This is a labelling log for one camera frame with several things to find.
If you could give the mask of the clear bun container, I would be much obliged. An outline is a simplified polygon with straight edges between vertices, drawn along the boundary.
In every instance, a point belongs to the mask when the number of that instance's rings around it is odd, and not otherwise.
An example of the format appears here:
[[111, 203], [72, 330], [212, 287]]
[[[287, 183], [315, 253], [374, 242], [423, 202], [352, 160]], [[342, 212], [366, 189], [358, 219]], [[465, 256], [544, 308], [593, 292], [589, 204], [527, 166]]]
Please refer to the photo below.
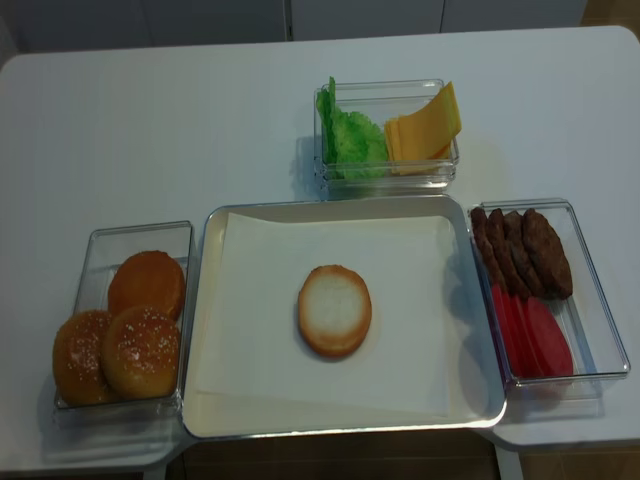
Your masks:
[[139, 252], [155, 250], [166, 252], [176, 260], [186, 280], [184, 306], [179, 319], [175, 321], [180, 330], [180, 353], [175, 390], [165, 397], [125, 400], [118, 395], [118, 399], [112, 403], [70, 407], [64, 403], [56, 387], [53, 417], [58, 425], [84, 427], [128, 424], [158, 418], [173, 418], [181, 413], [187, 353], [193, 324], [194, 280], [198, 265], [194, 228], [190, 222], [175, 221], [98, 229], [92, 232], [72, 315], [87, 310], [108, 311], [109, 285], [120, 265]]

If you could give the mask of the white parchment paper sheet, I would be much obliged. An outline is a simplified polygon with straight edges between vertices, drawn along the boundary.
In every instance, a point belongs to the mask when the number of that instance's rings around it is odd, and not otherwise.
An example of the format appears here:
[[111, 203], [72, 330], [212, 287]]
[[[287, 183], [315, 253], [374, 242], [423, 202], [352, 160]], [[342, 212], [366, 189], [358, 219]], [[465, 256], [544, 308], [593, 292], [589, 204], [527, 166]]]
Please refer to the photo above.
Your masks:
[[[454, 250], [441, 216], [294, 224], [231, 215], [197, 388], [447, 415], [444, 289]], [[294, 323], [305, 279], [331, 264], [358, 273], [373, 306], [362, 346], [339, 361], [314, 354]]]

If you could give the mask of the sesame bun far left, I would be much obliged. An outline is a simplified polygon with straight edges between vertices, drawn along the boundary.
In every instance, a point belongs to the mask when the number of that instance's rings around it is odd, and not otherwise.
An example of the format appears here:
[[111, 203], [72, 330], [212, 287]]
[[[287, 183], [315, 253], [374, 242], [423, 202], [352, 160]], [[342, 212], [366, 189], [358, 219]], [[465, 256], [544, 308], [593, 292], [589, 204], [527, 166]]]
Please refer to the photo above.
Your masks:
[[70, 407], [115, 402], [101, 367], [101, 349], [113, 316], [87, 310], [69, 317], [56, 333], [52, 370], [58, 393]]

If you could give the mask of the green lettuce leaf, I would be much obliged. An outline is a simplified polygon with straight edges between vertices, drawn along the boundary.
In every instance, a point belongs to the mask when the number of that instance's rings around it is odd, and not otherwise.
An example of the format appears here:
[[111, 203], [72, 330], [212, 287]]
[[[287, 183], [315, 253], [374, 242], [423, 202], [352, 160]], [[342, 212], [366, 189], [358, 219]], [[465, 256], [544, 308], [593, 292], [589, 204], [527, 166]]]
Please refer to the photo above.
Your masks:
[[332, 179], [343, 179], [343, 171], [338, 166], [336, 138], [334, 132], [334, 116], [336, 113], [336, 82], [329, 77], [328, 84], [316, 95], [316, 109], [320, 115], [324, 129], [324, 163]]
[[329, 137], [328, 163], [333, 178], [357, 180], [385, 176], [386, 140], [380, 127], [368, 116], [336, 108]]

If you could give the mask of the red tomato slice right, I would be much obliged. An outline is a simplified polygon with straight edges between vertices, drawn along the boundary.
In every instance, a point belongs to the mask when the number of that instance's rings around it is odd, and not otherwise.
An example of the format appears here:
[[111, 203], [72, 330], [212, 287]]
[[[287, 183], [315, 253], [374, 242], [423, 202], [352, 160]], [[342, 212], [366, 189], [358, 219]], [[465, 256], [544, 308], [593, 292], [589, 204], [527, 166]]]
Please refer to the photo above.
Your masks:
[[548, 307], [530, 297], [524, 307], [525, 329], [534, 357], [545, 377], [572, 376], [573, 361], [562, 330]]

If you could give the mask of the green lettuce leaf in container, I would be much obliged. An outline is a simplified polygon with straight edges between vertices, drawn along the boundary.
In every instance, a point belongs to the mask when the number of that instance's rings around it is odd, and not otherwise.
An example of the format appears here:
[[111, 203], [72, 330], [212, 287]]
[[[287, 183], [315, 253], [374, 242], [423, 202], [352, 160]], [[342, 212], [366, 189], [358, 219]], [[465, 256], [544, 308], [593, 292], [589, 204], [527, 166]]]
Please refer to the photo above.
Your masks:
[[328, 163], [333, 178], [357, 180], [385, 176], [386, 140], [380, 127], [368, 116], [336, 108], [329, 137]]

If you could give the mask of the bottom bun half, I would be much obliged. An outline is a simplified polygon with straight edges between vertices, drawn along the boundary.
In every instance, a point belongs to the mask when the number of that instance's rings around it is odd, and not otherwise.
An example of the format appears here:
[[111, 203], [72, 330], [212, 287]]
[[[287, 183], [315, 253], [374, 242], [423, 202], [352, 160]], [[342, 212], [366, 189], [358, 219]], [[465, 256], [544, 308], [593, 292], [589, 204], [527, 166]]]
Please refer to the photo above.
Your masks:
[[343, 358], [366, 338], [372, 321], [368, 287], [356, 272], [341, 265], [313, 269], [297, 300], [297, 323], [315, 353]]

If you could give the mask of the sesame bun front right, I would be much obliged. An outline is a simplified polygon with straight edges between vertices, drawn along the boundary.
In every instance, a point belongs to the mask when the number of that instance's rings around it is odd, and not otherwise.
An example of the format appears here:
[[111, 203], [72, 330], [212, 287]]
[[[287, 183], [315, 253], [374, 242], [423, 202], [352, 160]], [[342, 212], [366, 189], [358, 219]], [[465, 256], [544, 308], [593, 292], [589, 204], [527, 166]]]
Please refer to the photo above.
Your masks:
[[125, 400], [165, 397], [177, 382], [180, 330], [151, 306], [118, 314], [102, 343], [101, 366], [109, 386]]

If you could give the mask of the upright yellow cheese slice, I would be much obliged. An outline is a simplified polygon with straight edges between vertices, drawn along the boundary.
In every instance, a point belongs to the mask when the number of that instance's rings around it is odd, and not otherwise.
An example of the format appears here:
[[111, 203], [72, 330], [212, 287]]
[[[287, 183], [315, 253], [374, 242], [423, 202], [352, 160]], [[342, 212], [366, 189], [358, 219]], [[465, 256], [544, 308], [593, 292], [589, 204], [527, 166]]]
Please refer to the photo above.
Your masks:
[[401, 159], [423, 161], [446, 156], [461, 129], [454, 85], [448, 82], [420, 110], [398, 119]]

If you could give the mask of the silver metal tray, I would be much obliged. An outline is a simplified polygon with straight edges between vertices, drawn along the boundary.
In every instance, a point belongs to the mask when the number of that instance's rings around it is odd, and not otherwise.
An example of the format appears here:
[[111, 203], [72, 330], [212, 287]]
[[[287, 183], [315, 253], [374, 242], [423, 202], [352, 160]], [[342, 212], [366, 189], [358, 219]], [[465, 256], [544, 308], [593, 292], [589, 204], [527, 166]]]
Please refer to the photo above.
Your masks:
[[[441, 216], [452, 225], [455, 250], [446, 270], [445, 322], [449, 412], [445, 416], [268, 397], [207, 393], [196, 386], [228, 219], [314, 223]], [[446, 195], [226, 206], [205, 225], [200, 278], [185, 384], [183, 423], [199, 439], [275, 437], [366, 431], [487, 428], [499, 422], [506, 395], [491, 338], [463, 207]]]

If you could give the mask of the plain orange bun back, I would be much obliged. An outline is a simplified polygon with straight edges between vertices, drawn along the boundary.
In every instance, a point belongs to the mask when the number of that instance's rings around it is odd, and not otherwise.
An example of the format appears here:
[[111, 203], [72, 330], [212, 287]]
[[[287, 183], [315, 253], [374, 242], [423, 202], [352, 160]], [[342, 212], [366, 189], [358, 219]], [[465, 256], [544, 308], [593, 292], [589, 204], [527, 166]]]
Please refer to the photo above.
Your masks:
[[177, 321], [186, 295], [179, 263], [163, 251], [142, 251], [117, 269], [108, 289], [108, 311], [118, 315], [136, 306], [151, 306]]

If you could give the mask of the flat yellow cheese slices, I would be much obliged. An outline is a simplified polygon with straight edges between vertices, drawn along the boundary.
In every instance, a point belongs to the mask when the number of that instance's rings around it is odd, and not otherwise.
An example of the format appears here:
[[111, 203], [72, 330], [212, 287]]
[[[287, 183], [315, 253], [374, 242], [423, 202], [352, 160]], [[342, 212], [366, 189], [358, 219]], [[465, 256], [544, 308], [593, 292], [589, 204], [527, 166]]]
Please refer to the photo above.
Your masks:
[[407, 115], [388, 120], [384, 135], [393, 174], [435, 173], [439, 161], [450, 159], [450, 145], [456, 134], [438, 118]]

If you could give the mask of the brown patty rightmost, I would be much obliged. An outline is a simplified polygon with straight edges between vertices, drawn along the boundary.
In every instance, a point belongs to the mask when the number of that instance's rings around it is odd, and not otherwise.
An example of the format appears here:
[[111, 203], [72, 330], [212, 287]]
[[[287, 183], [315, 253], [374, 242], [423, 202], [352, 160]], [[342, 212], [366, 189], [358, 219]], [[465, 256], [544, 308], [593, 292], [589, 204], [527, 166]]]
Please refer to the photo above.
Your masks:
[[533, 208], [523, 215], [523, 243], [549, 298], [573, 294], [571, 268], [562, 242], [547, 218]]

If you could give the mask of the red tomato slice left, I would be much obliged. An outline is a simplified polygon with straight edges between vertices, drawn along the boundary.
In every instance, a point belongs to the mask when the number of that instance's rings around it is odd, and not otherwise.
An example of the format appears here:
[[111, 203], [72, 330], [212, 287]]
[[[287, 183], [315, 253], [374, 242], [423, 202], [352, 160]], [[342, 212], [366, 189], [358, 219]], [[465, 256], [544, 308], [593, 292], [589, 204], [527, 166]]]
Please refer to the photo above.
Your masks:
[[491, 286], [491, 294], [509, 359], [510, 370], [514, 377], [524, 378], [528, 373], [528, 365], [525, 352], [522, 349], [520, 329], [512, 309], [511, 297], [508, 293], [504, 293], [497, 284]]

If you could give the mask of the brown patty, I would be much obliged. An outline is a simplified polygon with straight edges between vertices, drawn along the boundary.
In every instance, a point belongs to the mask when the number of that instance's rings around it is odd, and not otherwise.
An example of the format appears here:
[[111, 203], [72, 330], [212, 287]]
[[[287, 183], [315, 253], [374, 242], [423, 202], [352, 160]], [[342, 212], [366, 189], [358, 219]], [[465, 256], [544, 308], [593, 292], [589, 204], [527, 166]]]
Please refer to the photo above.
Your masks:
[[503, 292], [507, 292], [505, 278], [495, 257], [493, 246], [487, 236], [487, 216], [485, 211], [480, 207], [475, 207], [470, 212], [470, 218], [475, 244], [481, 254], [490, 283], [492, 286], [497, 285]]
[[549, 298], [573, 294], [571, 268], [562, 242], [547, 218], [533, 208], [523, 215], [523, 243]]
[[522, 216], [517, 211], [511, 211], [504, 216], [505, 239], [510, 248], [514, 266], [521, 279], [527, 285], [530, 295], [546, 298], [547, 290], [541, 282], [523, 243], [522, 220]]
[[494, 256], [505, 279], [508, 292], [521, 300], [527, 300], [531, 291], [520, 277], [512, 259], [512, 254], [504, 231], [504, 215], [501, 209], [494, 209], [488, 217], [487, 235], [493, 247]]

